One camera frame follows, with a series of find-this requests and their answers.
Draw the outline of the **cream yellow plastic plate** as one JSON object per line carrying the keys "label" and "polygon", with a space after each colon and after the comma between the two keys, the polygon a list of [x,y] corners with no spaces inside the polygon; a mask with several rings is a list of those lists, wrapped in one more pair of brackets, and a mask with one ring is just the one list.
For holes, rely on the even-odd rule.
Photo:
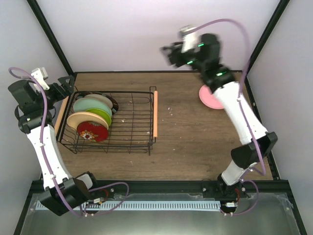
{"label": "cream yellow plastic plate", "polygon": [[77,130],[78,125],[85,121],[96,122],[98,124],[105,126],[107,129],[109,127],[108,123],[102,117],[90,112],[76,112],[71,114],[67,118],[67,125],[70,128]]}

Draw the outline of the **lime green plate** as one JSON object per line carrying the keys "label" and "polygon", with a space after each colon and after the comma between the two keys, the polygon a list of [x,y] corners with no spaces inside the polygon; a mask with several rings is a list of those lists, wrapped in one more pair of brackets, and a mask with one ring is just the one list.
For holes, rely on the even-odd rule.
{"label": "lime green plate", "polygon": [[100,117],[102,117],[106,121],[108,126],[111,126],[112,118],[106,111],[103,111],[103,110],[97,109],[97,108],[91,108],[91,109],[87,109],[87,112],[99,115]]}

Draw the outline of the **pink plastic plate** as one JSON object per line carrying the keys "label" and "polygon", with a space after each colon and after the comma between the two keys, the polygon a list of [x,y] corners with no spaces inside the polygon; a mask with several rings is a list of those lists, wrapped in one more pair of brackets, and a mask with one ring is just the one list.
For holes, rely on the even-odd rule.
{"label": "pink plastic plate", "polygon": [[203,85],[199,90],[200,101],[207,107],[215,110],[223,109],[223,105],[214,97],[208,86]]}

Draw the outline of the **red floral plate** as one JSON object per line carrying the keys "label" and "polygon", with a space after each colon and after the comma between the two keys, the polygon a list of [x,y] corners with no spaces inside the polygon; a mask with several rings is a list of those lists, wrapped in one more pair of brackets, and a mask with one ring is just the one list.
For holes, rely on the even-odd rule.
{"label": "red floral plate", "polygon": [[92,121],[84,121],[80,123],[76,130],[79,136],[87,141],[102,142],[109,136],[108,130],[105,126]]}

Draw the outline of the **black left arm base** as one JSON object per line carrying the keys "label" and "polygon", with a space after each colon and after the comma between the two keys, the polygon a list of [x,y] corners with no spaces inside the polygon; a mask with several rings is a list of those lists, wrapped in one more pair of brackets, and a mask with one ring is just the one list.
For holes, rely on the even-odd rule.
{"label": "black left arm base", "polygon": [[90,198],[83,205],[83,208],[88,206],[88,208],[99,208],[104,204],[109,198],[112,198],[113,190],[112,188],[102,188],[90,193]]}

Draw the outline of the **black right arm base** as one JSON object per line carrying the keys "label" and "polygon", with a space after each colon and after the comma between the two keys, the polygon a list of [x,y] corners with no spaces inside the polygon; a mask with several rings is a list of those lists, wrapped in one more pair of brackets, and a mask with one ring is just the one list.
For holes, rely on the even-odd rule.
{"label": "black right arm base", "polygon": [[221,181],[202,181],[201,188],[204,198],[214,198],[219,201],[220,210],[229,215],[235,213],[240,199],[247,198],[247,194],[242,190],[241,183],[227,186]]}

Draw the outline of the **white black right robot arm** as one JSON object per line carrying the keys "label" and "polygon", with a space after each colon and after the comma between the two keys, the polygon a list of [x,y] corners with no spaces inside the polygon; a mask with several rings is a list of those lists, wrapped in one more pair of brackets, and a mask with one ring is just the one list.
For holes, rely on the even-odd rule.
{"label": "white black right robot arm", "polygon": [[219,195],[229,197],[245,173],[271,152],[278,137],[258,120],[240,91],[240,83],[231,70],[220,63],[220,49],[221,44],[215,34],[203,34],[199,40],[183,39],[160,50],[170,65],[177,68],[188,65],[200,74],[237,131],[242,145],[231,150],[232,161],[221,173],[221,182],[217,185]]}

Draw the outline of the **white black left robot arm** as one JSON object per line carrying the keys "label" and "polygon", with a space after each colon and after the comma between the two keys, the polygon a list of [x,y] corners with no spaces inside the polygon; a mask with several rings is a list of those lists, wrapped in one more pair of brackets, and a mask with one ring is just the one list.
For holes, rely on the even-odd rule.
{"label": "white black left robot arm", "polygon": [[58,216],[96,197],[100,186],[87,171],[72,177],[66,169],[56,140],[50,110],[74,91],[72,75],[59,78],[41,93],[31,87],[30,80],[19,80],[8,87],[17,101],[15,117],[19,129],[26,134],[37,154],[43,175],[44,192],[40,203]]}

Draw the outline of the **light blue floral plate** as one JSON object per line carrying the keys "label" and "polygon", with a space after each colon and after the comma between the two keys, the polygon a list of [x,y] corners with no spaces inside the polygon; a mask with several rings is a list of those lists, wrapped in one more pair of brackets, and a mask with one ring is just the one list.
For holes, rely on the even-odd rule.
{"label": "light blue floral plate", "polygon": [[84,97],[76,100],[73,104],[74,112],[85,112],[88,109],[100,109],[105,111],[110,117],[112,117],[112,111],[104,102],[92,97]]}

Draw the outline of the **black aluminium cage frame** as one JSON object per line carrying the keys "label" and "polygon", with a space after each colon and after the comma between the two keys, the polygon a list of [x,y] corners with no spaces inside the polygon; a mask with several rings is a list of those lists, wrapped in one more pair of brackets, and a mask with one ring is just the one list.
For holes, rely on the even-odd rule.
{"label": "black aluminium cage frame", "polygon": [[[284,11],[286,10],[287,6],[289,4],[289,1],[287,0],[281,0],[277,4],[277,7],[272,14],[265,30],[263,31],[255,49],[252,52],[252,55],[250,57],[250,63],[248,66],[248,70],[250,70],[254,63],[256,62],[257,58],[259,57],[259,54],[261,53],[263,47],[265,46],[267,40],[269,39],[271,33],[273,32],[274,28],[276,27],[278,21],[280,20],[281,16],[283,15]],[[47,38],[49,39],[51,45],[53,46],[53,49],[56,51],[62,65],[65,67],[66,72],[69,75],[73,75],[76,77],[78,75],[77,72],[74,72],[69,65],[69,62],[64,54],[64,52],[61,49],[61,46],[59,45],[59,42],[57,41],[48,21],[46,20],[44,13],[42,12],[39,4],[35,0],[29,0],[28,5],[30,6],[31,10],[33,11],[35,17],[37,18],[39,24],[41,25],[42,29],[44,30]],[[267,156],[267,159],[269,161],[269,167],[270,172],[273,177],[273,179],[270,180],[257,180],[255,183],[258,187],[258,190],[262,193],[279,193],[284,192],[288,196],[288,201],[293,206],[292,208],[292,214],[294,216],[297,230],[301,235],[305,235],[306,229],[303,223],[303,220],[301,218],[300,212],[298,210],[296,201],[294,199],[294,195],[292,193],[290,184],[288,180],[283,180],[280,177],[280,174],[278,172],[278,168],[276,165],[276,162],[274,160],[273,154],[270,153]],[[199,192],[201,188],[203,188],[205,185],[211,186],[213,184],[212,181],[209,180],[201,180],[201,181],[128,181],[128,184],[131,186],[131,192],[135,193],[142,193],[142,194],[161,194],[161,193],[178,193],[178,192]],[[42,192],[43,187],[43,180],[36,180],[33,181],[30,187],[30,191],[28,193],[26,202],[24,204],[22,213],[20,215],[19,221],[17,223],[17,226],[15,228],[14,233],[16,235],[20,235],[22,233],[22,229],[25,226],[26,221],[26,210],[28,206],[30,205],[30,198],[35,193]]]}

